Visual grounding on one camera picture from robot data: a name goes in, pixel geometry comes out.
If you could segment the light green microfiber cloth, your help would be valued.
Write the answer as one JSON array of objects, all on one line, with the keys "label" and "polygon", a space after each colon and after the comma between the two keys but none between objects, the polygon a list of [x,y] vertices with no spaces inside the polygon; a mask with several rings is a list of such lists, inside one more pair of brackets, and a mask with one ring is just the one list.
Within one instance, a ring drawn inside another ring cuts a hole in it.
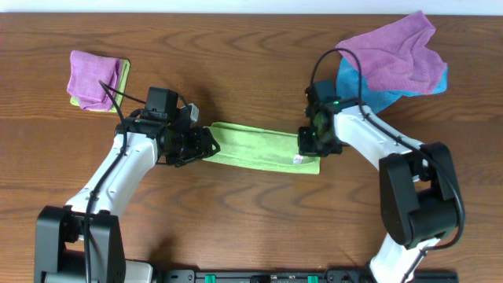
[{"label": "light green microfiber cloth", "polygon": [[297,134],[223,122],[208,129],[220,145],[208,162],[290,174],[320,173],[319,157],[299,154]]}]

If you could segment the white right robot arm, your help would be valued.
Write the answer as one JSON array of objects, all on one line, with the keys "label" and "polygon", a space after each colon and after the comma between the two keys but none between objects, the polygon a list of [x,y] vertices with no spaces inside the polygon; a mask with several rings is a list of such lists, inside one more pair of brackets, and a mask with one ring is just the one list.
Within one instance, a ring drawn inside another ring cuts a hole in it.
[{"label": "white right robot arm", "polygon": [[384,242],[368,265],[374,282],[411,282],[426,255],[461,238],[465,212],[450,150],[402,135],[356,101],[314,102],[299,128],[303,156],[340,154],[349,145],[379,173]]}]

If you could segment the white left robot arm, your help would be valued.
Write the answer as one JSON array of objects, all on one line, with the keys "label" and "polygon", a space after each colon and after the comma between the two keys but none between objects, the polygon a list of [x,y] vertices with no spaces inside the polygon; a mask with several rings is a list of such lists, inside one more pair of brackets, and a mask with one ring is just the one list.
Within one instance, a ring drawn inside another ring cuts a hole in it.
[{"label": "white left robot arm", "polygon": [[36,282],[153,282],[151,264],[125,257],[120,218],[145,174],[160,157],[181,167],[214,156],[206,127],[179,128],[125,118],[105,160],[65,206],[46,206],[36,222]]}]

